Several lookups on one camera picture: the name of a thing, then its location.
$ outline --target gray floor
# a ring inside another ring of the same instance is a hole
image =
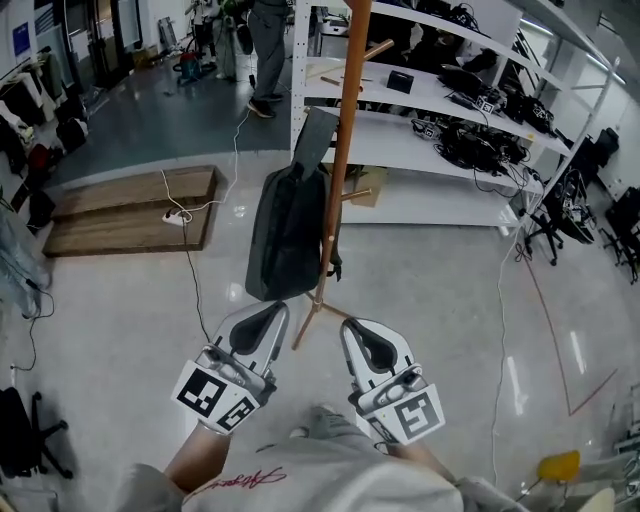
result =
[[[205,250],[194,254],[209,332],[254,302],[243,286],[253,219],[265,174],[288,158],[283,151],[241,155],[238,183],[218,208]],[[210,161],[232,175],[232,155]],[[492,481],[502,335],[496,284],[511,240],[484,228],[345,226],[340,243],[344,277],[330,283],[327,301],[404,334],[438,386],[447,420],[425,442],[457,475]],[[531,272],[513,257],[505,264],[507,360],[496,467],[498,487],[512,496],[533,481],[541,457],[578,449],[593,460],[619,434],[612,407],[638,380],[640,286],[629,286],[601,245],[569,240],[554,268],[536,241]],[[193,425],[169,394],[205,341],[194,284],[181,253],[60,259],[53,276],[56,313],[36,325],[38,363],[18,384],[25,397],[42,391],[70,424],[54,449],[77,479],[45,481],[64,490],[62,510],[103,511],[123,468],[136,461],[164,467]],[[286,347],[309,308],[302,298],[289,305]],[[10,361],[31,360],[29,324],[15,311],[4,323],[2,386]],[[279,391],[240,428],[232,452],[281,439],[311,404],[330,402],[353,416],[338,327],[338,318],[323,313],[298,352],[283,350],[274,367]]]
[[[106,94],[106,103],[98,103],[103,106],[89,119],[86,144],[61,160],[50,185],[146,162],[233,151],[233,133],[253,94],[248,80],[256,59],[255,54],[238,57],[237,83],[218,80],[213,72],[178,87],[170,62],[134,73]],[[284,101],[274,106],[278,116],[263,120],[251,115],[240,151],[289,148],[291,99],[285,87],[291,84],[290,59],[280,82],[276,92],[284,94]]]

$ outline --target electrical cord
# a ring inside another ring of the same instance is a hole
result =
[[[202,328],[202,332],[204,333],[205,338],[207,339],[207,343],[211,345],[211,338],[209,337],[209,333],[204,326],[204,319],[202,317],[202,309],[200,308],[200,285],[198,284],[198,278],[196,276],[196,269],[193,266],[193,261],[191,261],[191,254],[189,253],[189,248],[187,246],[187,222],[182,223],[182,235],[184,238],[184,252],[187,254],[187,259],[189,260],[189,266],[191,267],[191,275],[193,276],[193,282],[196,288],[196,311],[198,312],[198,319],[200,320],[200,327]]]
[[[169,183],[167,183],[167,175],[164,172],[164,169],[160,169],[160,172],[162,173],[162,178],[164,179],[164,186],[167,189],[167,198],[169,199],[169,201],[171,201],[173,204],[175,204],[178,208],[180,208],[180,211],[182,211],[183,213],[187,214],[187,220],[186,222],[189,223],[193,220],[193,215],[192,212],[197,212],[200,210],[204,210],[206,207],[208,207],[211,204],[225,204],[227,202],[227,198],[229,197],[229,193],[231,192],[231,190],[233,189],[233,187],[235,186],[235,184],[238,182],[238,137],[240,136],[240,128],[242,127],[242,125],[247,121],[247,119],[249,119],[249,113],[251,111],[249,109],[247,109],[247,115],[244,116],[244,119],[240,122],[240,124],[237,126],[236,128],[236,134],[233,137],[233,150],[235,152],[235,164],[233,167],[233,172],[234,172],[234,178],[233,178],[233,182],[231,183],[231,185],[229,186],[229,188],[227,188],[227,191],[224,194],[224,197],[222,198],[222,201],[209,201],[208,203],[199,206],[198,208],[191,208],[189,210],[187,210],[184,206],[182,206],[178,201],[176,201],[175,199],[173,199],[173,197],[171,197],[171,191],[169,190]]]
[[[34,283],[31,279],[29,279],[24,274],[24,272],[22,272],[21,270],[18,270],[17,267],[12,263],[10,263],[2,254],[0,254],[0,258],[2,258],[2,261],[4,261],[5,264],[8,265],[16,274],[18,274],[22,279],[25,280],[29,288],[32,288],[38,293],[40,293],[41,295],[46,295],[51,299],[51,313],[49,313],[48,315],[41,315],[40,313],[42,312],[42,310],[40,307],[38,307],[38,313],[36,314],[35,317],[33,317],[33,320],[31,322],[31,327],[29,327],[29,338],[31,339],[31,348],[33,349],[33,361],[31,362],[31,365],[29,365],[28,368],[24,368],[22,366],[18,366],[15,364],[11,365],[12,370],[15,369],[15,370],[20,370],[21,372],[30,372],[35,368],[36,361],[38,360],[38,353],[36,351],[36,342],[33,339],[33,327],[36,325],[36,321],[39,320],[40,318],[49,318],[53,316],[53,314],[56,312],[56,302],[53,299],[53,295],[51,295],[49,292],[45,292],[44,290],[41,290],[36,283]]]
[[[504,307],[504,300],[502,299],[502,276],[504,274],[504,264],[507,262],[507,259],[509,258],[509,255],[511,254],[511,251],[513,251],[513,248],[515,247],[516,243],[518,242],[518,234],[520,233],[520,229],[522,228],[522,226],[519,226],[516,229],[516,232],[513,235],[513,243],[511,244],[511,247],[509,247],[509,250],[507,251],[507,254],[505,254],[504,259],[502,260],[502,263],[500,263],[500,274],[498,276],[498,298],[500,300],[500,309],[502,311],[502,339],[501,339],[501,348],[502,348],[502,353],[501,353],[501,357],[500,357],[500,378],[498,380],[498,387],[497,387],[497,392],[496,392],[496,401],[494,403],[494,407],[493,407],[493,422],[491,424],[491,464],[492,464],[492,468],[493,468],[493,475],[494,475],[494,480],[493,480],[493,486],[494,487],[498,487],[498,470],[496,467],[496,424],[498,423],[498,408],[499,408],[499,404],[500,404],[500,396],[502,395],[502,383],[504,382],[504,363],[507,359],[507,348],[505,346],[505,341],[507,338],[507,323],[506,323],[506,319],[505,319],[505,307]]]
[[[521,500],[523,500],[526,496],[529,496],[529,493],[540,483],[542,482],[542,478],[538,478],[533,484],[531,484],[529,487],[527,487],[524,491],[522,491],[520,497],[518,497],[518,499],[515,500],[516,503],[519,503]]]

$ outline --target shelf unit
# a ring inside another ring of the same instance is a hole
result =
[[[338,115],[340,109],[322,108]],[[433,148],[434,142],[425,141],[413,133],[411,121],[404,117],[374,112],[356,112],[356,121],[349,149],[349,163],[393,167],[418,171],[421,173],[440,174],[452,178],[475,180],[483,189],[505,189],[508,193],[515,187],[525,192],[542,194],[542,184],[533,179],[522,179],[524,169],[516,166],[517,174],[505,169],[508,176],[492,176],[486,172],[474,172],[453,165],[442,158]],[[322,159],[325,163],[333,162],[335,149],[330,148]]]
[[[304,87],[305,98],[335,98],[342,97],[342,87],[327,83],[321,80],[321,76],[325,76],[341,81],[343,71],[335,70],[329,73],[317,75],[323,69],[331,69],[343,64],[341,59],[328,59],[321,57],[309,57],[307,59],[307,76],[316,75],[306,80]],[[535,130],[527,123],[518,124],[508,117],[498,115],[486,115],[478,110],[469,110],[465,107],[453,103],[446,96],[451,93],[451,89],[446,88],[440,83],[436,75],[424,73],[422,71],[410,70],[413,75],[413,85],[411,93],[387,89],[386,83],[389,73],[393,70],[401,72],[409,71],[407,68],[399,66],[389,66],[387,64],[379,64],[377,62],[366,62],[362,71],[363,78],[371,81],[362,82],[363,91],[358,99],[364,101],[373,101],[379,103],[391,103],[403,107],[412,107],[422,110],[429,110],[438,114],[467,119],[478,124],[488,124],[492,128],[517,135],[518,137],[530,140],[534,143],[541,144],[544,147],[552,149],[556,153],[569,155],[571,150],[560,141],[548,135],[542,134]]]
[[[495,114],[483,115],[477,110],[469,110],[445,98],[450,90],[445,88],[433,74],[413,69],[388,66],[380,63],[365,63],[362,82],[363,90],[359,99],[428,110],[455,116],[507,133],[541,145],[565,155],[565,163],[547,187],[530,181],[523,188],[525,204],[529,211],[556,183],[569,165],[587,130],[602,105],[602,100],[617,66],[603,59],[601,52],[579,31],[577,26],[560,9],[548,0],[507,0],[519,9],[526,10],[545,26],[557,32],[567,41],[576,44],[601,59],[607,66],[609,75],[595,108],[586,103],[568,84],[565,84],[547,70],[482,34],[448,22],[441,18],[411,9],[373,2],[372,12],[414,21],[435,27],[490,48],[499,55],[513,60],[534,71],[557,87],[567,99],[575,101],[589,113],[589,120],[582,134],[576,140],[574,149],[567,148],[559,139],[551,138],[525,124],[519,125],[506,117]],[[305,120],[305,101],[309,99],[340,98],[341,86],[321,80],[326,76],[342,83],[343,70],[332,69],[343,65],[344,60],[307,57],[308,28],[312,6],[345,7],[341,0],[298,0],[293,55],[293,88],[291,110],[291,148],[295,147],[298,134]],[[410,94],[404,94],[386,87],[390,71],[399,70],[414,76]],[[333,160],[335,150],[330,149],[323,161]],[[478,187],[490,184],[486,189],[498,189],[504,195],[514,195],[521,185],[508,176],[490,176],[485,173],[456,167],[440,157],[433,144],[423,141],[412,133],[410,120],[399,116],[376,112],[356,112],[356,121],[351,138],[349,163],[376,165],[389,168],[387,183],[383,186],[375,208],[343,205],[343,223],[400,223],[400,224],[455,224],[473,226],[515,226],[519,221],[509,206],[509,201],[498,193],[481,191]]]

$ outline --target backpack strap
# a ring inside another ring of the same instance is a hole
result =
[[[311,107],[298,137],[290,166],[291,169],[295,168],[296,164],[302,166],[302,181],[309,179],[322,162],[338,127],[338,121],[338,116]]]
[[[329,195],[331,193],[331,176],[327,172],[327,169],[320,164],[320,171],[324,174],[324,183],[325,183],[325,191],[327,196],[327,207],[326,212],[329,211]],[[323,228],[323,232],[327,231],[327,215],[324,217],[325,225]],[[331,256],[329,257],[329,263],[333,265],[333,270],[329,270],[327,272],[327,277],[336,276],[336,279],[340,281],[342,279],[342,258],[340,257],[340,253],[338,252],[338,242],[340,239],[340,226],[342,225],[342,203],[340,203],[340,209],[338,210],[338,222],[336,224],[336,232],[334,234],[333,245],[331,246]]]
[[[340,211],[338,212],[338,223],[336,224],[336,233],[333,239],[333,245],[331,246],[331,256],[329,263],[333,265],[333,270],[327,272],[327,276],[331,277],[334,274],[336,279],[340,282],[342,279],[342,258],[338,252],[338,239],[340,238],[340,227],[342,226],[342,205],[340,205]]]

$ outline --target wooden board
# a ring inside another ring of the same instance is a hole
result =
[[[216,186],[215,167],[189,167],[165,170],[171,197],[183,206],[204,204],[213,198]],[[71,190],[65,194],[52,214],[54,220],[75,215],[100,215],[109,210],[135,211],[170,206],[160,171],[130,176]]]
[[[56,223],[44,247],[49,258],[98,254],[200,251],[204,247],[211,206],[193,212],[187,243],[180,226],[162,221],[166,206],[145,210],[108,211],[71,217]]]

